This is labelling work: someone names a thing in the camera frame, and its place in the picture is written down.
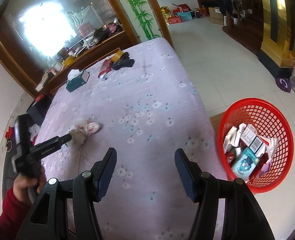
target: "gold column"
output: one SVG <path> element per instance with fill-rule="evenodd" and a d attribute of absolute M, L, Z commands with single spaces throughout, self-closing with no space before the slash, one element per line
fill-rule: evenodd
<path fill-rule="evenodd" d="M 295 58 L 295 40 L 293 51 L 289 50 L 291 40 L 290 10 L 292 10 L 292 8 L 289 6 L 286 0 L 277 0 L 278 35 L 277 42 L 274 42 L 271 40 L 270 0 L 262 0 L 262 2 L 264 13 L 264 34 L 261 50 L 267 54 L 279 67 L 293 67 Z"/>

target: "pink tablecloth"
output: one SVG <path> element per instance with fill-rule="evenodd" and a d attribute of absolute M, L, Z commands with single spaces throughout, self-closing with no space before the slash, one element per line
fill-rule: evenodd
<path fill-rule="evenodd" d="M 72 93 L 63 86 L 55 95 L 37 143 L 68 133 L 81 119 L 99 122 L 103 129 L 80 148 L 63 146 L 46 157 L 46 176 L 75 178 L 114 147 L 115 172 L 106 196 L 95 204 L 104 239 L 187 239 L 197 204 L 184 192 L 174 152 L 183 148 L 203 171 L 226 179 L 214 131 L 200 96 L 165 39 L 126 51 L 136 61 L 132 68 L 112 71 L 101 80 L 101 61 L 88 69 L 85 85 Z M 223 213 L 221 206 L 215 239 L 220 239 Z"/>

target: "hand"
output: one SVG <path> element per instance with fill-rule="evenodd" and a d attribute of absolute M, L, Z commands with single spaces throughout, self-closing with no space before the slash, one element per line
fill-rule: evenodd
<path fill-rule="evenodd" d="M 46 184 L 45 170 L 43 167 L 41 168 L 41 176 L 39 179 L 19 174 L 13 184 L 13 194 L 15 198 L 24 204 L 31 205 L 27 189 L 34 187 L 37 184 L 39 184 L 37 188 L 37 193 L 39 194 Z"/>

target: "metal screw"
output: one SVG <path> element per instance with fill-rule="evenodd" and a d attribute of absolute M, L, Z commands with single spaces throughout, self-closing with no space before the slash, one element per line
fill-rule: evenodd
<path fill-rule="evenodd" d="M 91 172 L 90 171 L 85 171 L 85 172 L 82 173 L 82 176 L 84 178 L 88 178 L 89 176 L 91 176 Z"/>
<path fill-rule="evenodd" d="M 201 176 L 203 177 L 203 178 L 209 178 L 209 176 L 210 176 L 210 174 L 208 173 L 208 172 L 206 172 L 206 171 L 203 171 L 202 173 L 201 173 Z"/>
<path fill-rule="evenodd" d="M 244 183 L 244 180 L 241 179 L 241 178 L 236 178 L 236 179 L 235 179 L 235 182 L 236 182 L 237 184 L 239 184 L 239 185 L 242 185 L 242 184 Z"/>
<path fill-rule="evenodd" d="M 56 183 L 56 181 L 57 181 L 57 179 L 55 179 L 55 178 L 49 179 L 49 184 L 53 185 Z"/>

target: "green tissue box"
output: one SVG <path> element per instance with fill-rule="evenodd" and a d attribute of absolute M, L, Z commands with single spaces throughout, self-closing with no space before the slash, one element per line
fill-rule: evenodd
<path fill-rule="evenodd" d="M 79 75 L 69 80 L 66 84 L 66 89 L 72 92 L 79 87 L 83 86 L 89 79 L 89 72 L 82 70 Z"/>

